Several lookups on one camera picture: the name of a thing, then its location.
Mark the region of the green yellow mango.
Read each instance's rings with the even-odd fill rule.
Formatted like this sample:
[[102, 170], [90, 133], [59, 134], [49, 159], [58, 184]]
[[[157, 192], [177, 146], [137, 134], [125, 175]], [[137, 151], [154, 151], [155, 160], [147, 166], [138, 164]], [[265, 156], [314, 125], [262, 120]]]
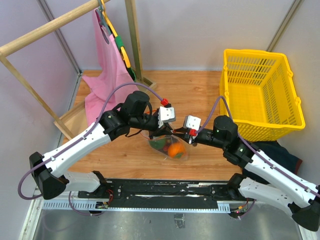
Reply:
[[152, 139], [149, 141], [149, 145], [155, 150], [162, 150], [163, 147], [166, 145], [166, 139], [165, 138]]

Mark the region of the clear zip bag orange zipper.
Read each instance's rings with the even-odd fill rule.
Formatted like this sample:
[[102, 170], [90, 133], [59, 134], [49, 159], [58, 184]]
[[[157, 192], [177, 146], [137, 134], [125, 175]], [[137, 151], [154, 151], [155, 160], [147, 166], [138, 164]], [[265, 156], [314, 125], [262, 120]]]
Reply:
[[167, 159], [186, 160], [188, 158], [185, 145], [176, 136], [162, 135], [150, 138], [149, 132], [146, 130], [142, 131], [140, 135], [154, 151], [164, 155]]

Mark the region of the orange persimmon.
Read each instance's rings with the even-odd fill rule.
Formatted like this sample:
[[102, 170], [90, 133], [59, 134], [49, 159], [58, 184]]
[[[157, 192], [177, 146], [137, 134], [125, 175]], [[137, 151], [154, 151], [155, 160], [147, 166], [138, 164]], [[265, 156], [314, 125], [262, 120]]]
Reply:
[[186, 155], [186, 149], [180, 142], [175, 142], [168, 147], [167, 154], [170, 158], [180, 159]]

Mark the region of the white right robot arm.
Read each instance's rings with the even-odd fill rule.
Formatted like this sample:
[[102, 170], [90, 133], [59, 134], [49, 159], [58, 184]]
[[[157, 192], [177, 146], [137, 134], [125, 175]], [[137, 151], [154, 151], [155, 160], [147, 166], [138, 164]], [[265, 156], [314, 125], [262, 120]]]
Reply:
[[185, 142], [221, 148], [228, 162], [251, 172], [268, 184], [248, 176], [234, 174], [226, 188], [232, 200], [254, 199], [276, 207], [288, 214], [301, 227], [316, 232], [320, 228], [320, 187], [290, 172], [254, 144], [244, 140], [238, 126], [226, 116], [218, 116], [213, 129], [200, 126], [200, 119], [185, 118], [184, 126], [173, 134]]

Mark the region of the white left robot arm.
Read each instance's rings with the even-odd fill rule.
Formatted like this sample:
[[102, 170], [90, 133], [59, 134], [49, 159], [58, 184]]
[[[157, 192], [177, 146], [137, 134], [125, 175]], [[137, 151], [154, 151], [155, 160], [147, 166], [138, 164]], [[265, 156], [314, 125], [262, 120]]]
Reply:
[[148, 131], [152, 136], [171, 134], [170, 122], [175, 121], [175, 109], [166, 99], [155, 113], [146, 113], [149, 96], [139, 90], [130, 93], [123, 103], [105, 110], [86, 130], [60, 147], [29, 157], [30, 174], [40, 191], [40, 197], [51, 200], [64, 192], [85, 191], [101, 198], [107, 193], [106, 180], [99, 171], [73, 173], [68, 169], [77, 161], [109, 144], [120, 136], [130, 137], [130, 130]]

